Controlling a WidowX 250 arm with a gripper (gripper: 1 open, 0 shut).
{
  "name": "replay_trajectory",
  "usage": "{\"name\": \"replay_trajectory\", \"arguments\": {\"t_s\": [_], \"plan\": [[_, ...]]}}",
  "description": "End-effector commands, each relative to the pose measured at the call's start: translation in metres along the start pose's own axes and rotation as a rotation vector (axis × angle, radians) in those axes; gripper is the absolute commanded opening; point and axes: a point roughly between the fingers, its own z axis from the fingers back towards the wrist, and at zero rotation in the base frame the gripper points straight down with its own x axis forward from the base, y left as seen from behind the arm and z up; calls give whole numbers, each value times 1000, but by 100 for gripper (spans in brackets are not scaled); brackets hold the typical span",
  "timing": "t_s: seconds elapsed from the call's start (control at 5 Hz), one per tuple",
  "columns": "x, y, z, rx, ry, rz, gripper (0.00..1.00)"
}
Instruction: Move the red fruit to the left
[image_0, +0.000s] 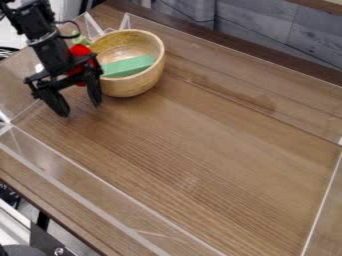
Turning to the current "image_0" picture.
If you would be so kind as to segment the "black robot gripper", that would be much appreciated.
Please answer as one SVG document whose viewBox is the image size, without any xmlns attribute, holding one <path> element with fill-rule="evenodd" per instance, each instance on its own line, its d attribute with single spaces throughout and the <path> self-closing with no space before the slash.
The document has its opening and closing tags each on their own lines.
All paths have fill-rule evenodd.
<svg viewBox="0 0 342 256">
<path fill-rule="evenodd" d="M 67 77 L 67 71 L 74 66 L 75 59 L 66 71 L 51 75 L 47 70 L 43 70 L 24 79 L 24 83 L 31 89 L 34 98 L 42 99 L 54 112 L 62 117 L 70 115 L 70 105 L 59 91 L 77 85 L 77 79 Z M 85 82 L 91 102 L 94 106 L 99 106 L 102 103 L 102 88 L 99 79 L 93 72 L 85 73 Z"/>
</svg>

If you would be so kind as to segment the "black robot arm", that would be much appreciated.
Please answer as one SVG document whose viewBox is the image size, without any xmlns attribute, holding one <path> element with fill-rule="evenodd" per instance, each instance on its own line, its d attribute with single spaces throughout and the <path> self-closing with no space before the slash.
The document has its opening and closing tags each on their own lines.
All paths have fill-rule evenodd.
<svg viewBox="0 0 342 256">
<path fill-rule="evenodd" d="M 78 38 L 82 33 L 63 35 L 58 25 L 75 21 L 58 21 L 47 0 L 30 0 L 18 8 L 10 4 L 15 0 L 0 0 L 0 20 L 7 18 L 19 35 L 26 35 L 27 45 L 43 64 L 43 70 L 24 78 L 31 95 L 41 99 L 62 117 L 70 115 L 70 105 L 61 91 L 83 84 L 94 106 L 102 103 L 101 76 L 103 69 L 98 54 L 87 50 L 77 55 L 67 45 L 67 40 Z"/>
</svg>

